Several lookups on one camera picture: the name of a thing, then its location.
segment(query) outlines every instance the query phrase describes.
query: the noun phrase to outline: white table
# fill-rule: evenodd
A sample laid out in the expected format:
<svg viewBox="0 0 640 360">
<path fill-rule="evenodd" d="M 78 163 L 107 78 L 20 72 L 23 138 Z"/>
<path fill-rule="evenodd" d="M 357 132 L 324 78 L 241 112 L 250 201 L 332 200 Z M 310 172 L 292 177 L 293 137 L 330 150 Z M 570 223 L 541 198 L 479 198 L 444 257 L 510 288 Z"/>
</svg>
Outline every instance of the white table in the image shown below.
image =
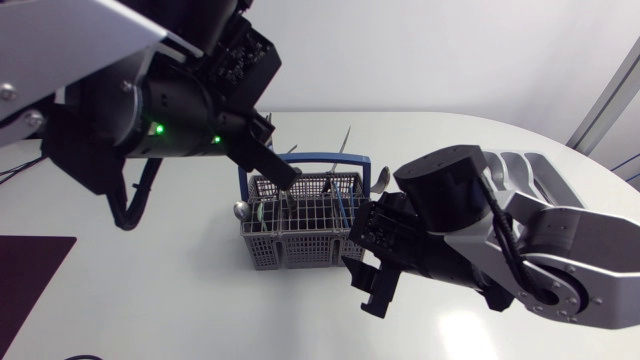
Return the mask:
<svg viewBox="0 0 640 360">
<path fill-rule="evenodd" d="M 345 152 L 370 156 L 374 178 L 385 165 L 393 171 L 453 144 L 538 151 L 588 208 L 640 221 L 640 194 L 618 177 L 563 145 L 502 123 L 442 113 L 273 118 L 282 152 L 294 144 L 300 152 L 337 151 L 352 125 Z M 37 147 L 0 149 L 0 169 L 35 158 Z M 137 181 L 142 165 L 129 163 L 128 183 Z M 78 238 L 5 358 L 640 358 L 640 327 L 556 323 L 519 303 L 497 313 L 472 290 L 417 276 L 401 277 L 380 320 L 359 309 L 367 295 L 349 286 L 343 268 L 256 272 L 231 211 L 240 197 L 236 169 L 226 158 L 165 161 L 131 232 L 113 225 L 104 197 L 50 161 L 2 185 L 2 234 Z M 396 189 L 392 182 L 388 190 Z"/>
</svg>

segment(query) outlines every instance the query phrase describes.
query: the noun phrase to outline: cable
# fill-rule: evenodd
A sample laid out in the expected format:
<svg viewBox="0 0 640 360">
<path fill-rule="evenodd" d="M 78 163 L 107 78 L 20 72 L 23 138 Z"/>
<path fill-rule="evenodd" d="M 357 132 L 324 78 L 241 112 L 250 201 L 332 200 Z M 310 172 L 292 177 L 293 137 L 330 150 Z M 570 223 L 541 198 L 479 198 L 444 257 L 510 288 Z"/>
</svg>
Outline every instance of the cable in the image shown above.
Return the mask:
<svg viewBox="0 0 640 360">
<path fill-rule="evenodd" d="M 629 182 L 635 178 L 637 178 L 638 176 L 640 176 L 640 173 L 633 175 L 632 177 L 628 178 L 627 180 L 625 180 L 626 182 Z"/>
<path fill-rule="evenodd" d="M 5 170 L 3 172 L 0 172 L 0 176 L 5 176 L 5 178 L 3 178 L 2 180 L 0 180 L 0 185 L 6 183 L 7 181 L 9 181 L 11 178 L 13 178 L 14 176 L 18 175 L 19 173 L 27 170 L 28 168 L 38 164 L 39 162 L 41 162 L 42 160 L 46 159 L 47 157 L 45 155 L 40 156 L 37 159 L 31 160 L 29 162 L 26 162 L 22 165 L 18 165 L 12 169 L 9 170 Z"/>
<path fill-rule="evenodd" d="M 102 360 L 95 355 L 76 355 L 65 360 Z"/>
<path fill-rule="evenodd" d="M 496 233 L 496 239 L 498 240 L 502 254 L 505 257 L 505 261 L 507 262 L 516 282 L 520 287 L 531 293 L 539 301 L 543 303 L 550 302 L 549 296 L 542 291 L 533 279 L 533 276 L 525 267 L 524 258 L 516 248 L 516 238 L 513 235 L 511 226 L 509 225 L 510 221 L 507 220 L 507 215 L 498 205 L 498 201 L 493 195 L 493 191 L 484 177 L 482 177 L 481 188 L 487 198 L 489 208 L 491 208 L 491 212 L 493 213 L 493 228 Z"/>
<path fill-rule="evenodd" d="M 140 176 L 140 183 L 133 185 L 136 188 L 136 193 L 133 196 L 133 200 L 131 200 L 129 208 L 127 208 L 127 189 L 122 177 L 120 177 L 120 183 L 116 190 L 107 194 L 109 207 L 117 227 L 123 230 L 133 230 L 138 225 L 147 205 L 147 199 L 149 199 L 151 184 L 158 173 L 158 169 L 160 169 L 160 164 L 162 164 L 162 159 L 150 158 L 147 160 L 142 176 Z"/>
<path fill-rule="evenodd" d="M 611 171 L 615 171 L 618 170 L 619 167 L 622 167 L 624 165 L 626 165 L 629 161 L 637 158 L 638 156 L 640 156 L 640 154 L 637 154 L 636 156 L 632 156 L 631 158 L 627 159 L 626 161 L 623 161 L 622 163 L 620 163 L 618 166 L 614 167 L 613 169 L 611 169 Z"/>
</svg>

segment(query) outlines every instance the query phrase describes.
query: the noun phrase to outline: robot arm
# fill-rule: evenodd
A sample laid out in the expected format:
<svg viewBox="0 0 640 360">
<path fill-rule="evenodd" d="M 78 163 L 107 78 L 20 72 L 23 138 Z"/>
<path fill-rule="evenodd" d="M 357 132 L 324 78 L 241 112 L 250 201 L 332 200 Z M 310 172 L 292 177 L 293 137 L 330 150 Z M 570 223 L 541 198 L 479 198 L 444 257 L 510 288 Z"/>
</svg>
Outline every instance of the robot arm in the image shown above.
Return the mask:
<svg viewBox="0 0 640 360">
<path fill-rule="evenodd" d="M 37 131 L 43 155 L 106 195 L 125 230 L 140 220 L 164 157 L 226 155 L 288 189 L 298 173 L 271 151 L 274 127 L 254 109 L 281 62 L 242 17 L 250 5 L 0 4 L 0 48 L 11 49 L 0 58 L 0 146 Z M 129 208 L 126 158 L 149 159 Z"/>
<path fill-rule="evenodd" d="M 360 208 L 349 238 L 381 260 L 343 258 L 362 309 L 384 317 L 402 272 L 470 287 L 490 309 L 513 299 L 554 321 L 640 324 L 640 226 L 515 191 L 494 191 L 477 146 L 441 149 L 401 167 L 403 192 Z"/>
</svg>

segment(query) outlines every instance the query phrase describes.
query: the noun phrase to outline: dish rack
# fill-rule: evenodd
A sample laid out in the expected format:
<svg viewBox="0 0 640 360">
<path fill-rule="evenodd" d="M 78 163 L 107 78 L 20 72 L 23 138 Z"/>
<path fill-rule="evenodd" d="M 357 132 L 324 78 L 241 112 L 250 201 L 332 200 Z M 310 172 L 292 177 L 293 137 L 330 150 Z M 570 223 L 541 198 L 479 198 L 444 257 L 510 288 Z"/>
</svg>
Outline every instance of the dish rack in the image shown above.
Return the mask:
<svg viewBox="0 0 640 360">
<path fill-rule="evenodd" d="M 288 163 L 341 163 L 357 172 L 301 174 L 289 191 L 262 175 L 239 170 L 242 200 L 250 215 L 241 233 L 256 270 L 344 266 L 341 257 L 362 260 L 364 249 L 347 239 L 358 208 L 369 201 L 371 160 L 336 153 L 295 153 Z"/>
</svg>

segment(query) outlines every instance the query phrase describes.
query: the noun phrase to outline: blue handle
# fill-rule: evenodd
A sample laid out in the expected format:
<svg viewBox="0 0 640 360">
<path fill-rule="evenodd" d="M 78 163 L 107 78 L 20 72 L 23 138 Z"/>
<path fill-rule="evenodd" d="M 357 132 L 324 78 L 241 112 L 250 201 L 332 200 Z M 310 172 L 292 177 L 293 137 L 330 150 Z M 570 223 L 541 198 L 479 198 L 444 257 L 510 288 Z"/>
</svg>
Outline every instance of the blue handle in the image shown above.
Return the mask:
<svg viewBox="0 0 640 360">
<path fill-rule="evenodd" d="M 366 198 L 369 197 L 371 187 L 371 159 L 368 156 L 339 154 L 339 153 L 290 153 L 280 154 L 280 158 L 289 164 L 293 163 L 338 163 L 362 166 L 362 188 Z M 240 180 L 240 196 L 243 201 L 249 200 L 249 184 L 247 172 L 238 168 Z"/>
</svg>

